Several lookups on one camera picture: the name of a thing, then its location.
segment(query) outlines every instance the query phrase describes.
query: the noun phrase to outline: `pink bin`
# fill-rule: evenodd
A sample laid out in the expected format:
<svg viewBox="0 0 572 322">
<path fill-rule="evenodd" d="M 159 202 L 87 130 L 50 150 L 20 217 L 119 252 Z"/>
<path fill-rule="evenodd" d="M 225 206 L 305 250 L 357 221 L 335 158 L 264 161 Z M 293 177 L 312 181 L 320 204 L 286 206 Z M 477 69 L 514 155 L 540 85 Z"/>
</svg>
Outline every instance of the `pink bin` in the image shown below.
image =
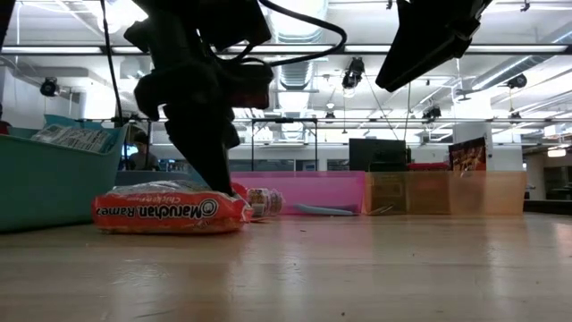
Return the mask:
<svg viewBox="0 0 572 322">
<path fill-rule="evenodd" d="M 366 174 L 347 172 L 239 172 L 232 180 L 247 188 L 276 189 L 285 199 L 281 215 L 302 215 L 296 208 L 335 208 L 361 213 Z"/>
</svg>

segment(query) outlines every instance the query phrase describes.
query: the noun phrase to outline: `wooden floor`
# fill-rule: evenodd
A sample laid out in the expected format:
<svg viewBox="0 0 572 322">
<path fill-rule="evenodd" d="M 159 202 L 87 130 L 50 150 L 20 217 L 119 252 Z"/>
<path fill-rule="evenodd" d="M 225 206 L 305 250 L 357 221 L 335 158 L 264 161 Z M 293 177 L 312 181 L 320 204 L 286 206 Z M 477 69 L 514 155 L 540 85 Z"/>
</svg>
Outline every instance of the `wooden floor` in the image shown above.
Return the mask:
<svg viewBox="0 0 572 322">
<path fill-rule="evenodd" d="M 0 321 L 570 321 L 572 216 L 283 218 L 0 236 Z"/>
</svg>

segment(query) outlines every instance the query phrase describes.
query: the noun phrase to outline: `person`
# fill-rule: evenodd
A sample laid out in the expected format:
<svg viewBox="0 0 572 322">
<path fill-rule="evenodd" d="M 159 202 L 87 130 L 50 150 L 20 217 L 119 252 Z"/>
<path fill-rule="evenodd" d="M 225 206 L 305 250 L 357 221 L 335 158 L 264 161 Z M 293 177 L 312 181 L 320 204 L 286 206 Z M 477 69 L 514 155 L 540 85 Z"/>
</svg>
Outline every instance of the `person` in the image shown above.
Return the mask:
<svg viewBox="0 0 572 322">
<path fill-rule="evenodd" d="M 155 170 L 158 171 L 159 160 L 157 157 L 149 152 L 148 146 L 148 136 L 144 132 L 139 132 L 135 134 L 133 138 L 137 152 L 133 153 L 129 157 L 129 169 L 130 170 Z"/>
<path fill-rule="evenodd" d="M 6 121 L 2 121 L 2 112 L 3 112 L 3 107 L 2 104 L 0 103 L 0 134 L 6 134 L 8 135 L 8 128 L 11 127 L 11 125 L 6 122 Z"/>
</svg>

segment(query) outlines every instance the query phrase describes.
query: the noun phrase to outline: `blue storage bin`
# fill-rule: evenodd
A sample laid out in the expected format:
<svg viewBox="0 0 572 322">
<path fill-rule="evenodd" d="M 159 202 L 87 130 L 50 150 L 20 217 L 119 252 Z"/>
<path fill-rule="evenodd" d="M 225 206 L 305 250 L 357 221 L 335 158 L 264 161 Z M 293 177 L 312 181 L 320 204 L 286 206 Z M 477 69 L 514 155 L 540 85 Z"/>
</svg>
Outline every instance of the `blue storage bin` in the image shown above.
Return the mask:
<svg viewBox="0 0 572 322">
<path fill-rule="evenodd" d="M 107 153 L 29 140 L 38 130 L 0 135 L 0 233 L 91 222 L 91 201 L 111 190 L 127 125 Z"/>
</svg>

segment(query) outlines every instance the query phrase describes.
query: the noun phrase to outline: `orange plastic wrapper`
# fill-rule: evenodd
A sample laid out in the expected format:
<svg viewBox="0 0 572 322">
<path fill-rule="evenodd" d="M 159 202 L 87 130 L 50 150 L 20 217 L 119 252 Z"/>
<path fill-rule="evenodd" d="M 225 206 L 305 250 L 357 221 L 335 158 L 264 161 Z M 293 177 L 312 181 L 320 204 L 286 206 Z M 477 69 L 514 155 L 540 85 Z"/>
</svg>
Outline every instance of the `orange plastic wrapper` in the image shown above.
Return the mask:
<svg viewBox="0 0 572 322">
<path fill-rule="evenodd" d="M 190 182 L 149 182 L 96 197 L 92 216 L 107 233 L 229 233 L 249 222 L 253 209 L 242 198 Z"/>
</svg>

